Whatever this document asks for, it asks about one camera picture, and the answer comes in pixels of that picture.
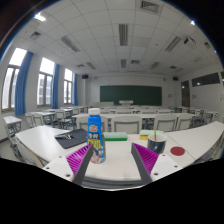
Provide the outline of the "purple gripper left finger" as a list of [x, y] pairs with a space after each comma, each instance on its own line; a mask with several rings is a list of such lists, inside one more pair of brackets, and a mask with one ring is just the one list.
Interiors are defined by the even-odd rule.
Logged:
[[74, 174], [73, 182], [75, 184], [82, 184], [92, 155], [93, 146], [89, 144], [66, 156], [66, 160]]

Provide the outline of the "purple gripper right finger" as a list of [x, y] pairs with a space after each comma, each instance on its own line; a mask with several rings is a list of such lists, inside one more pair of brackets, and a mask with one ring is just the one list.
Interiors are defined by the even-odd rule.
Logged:
[[132, 144], [131, 154], [137, 165], [142, 183], [144, 185], [151, 183], [152, 178], [150, 177], [150, 174], [157, 162], [159, 155], [137, 143]]

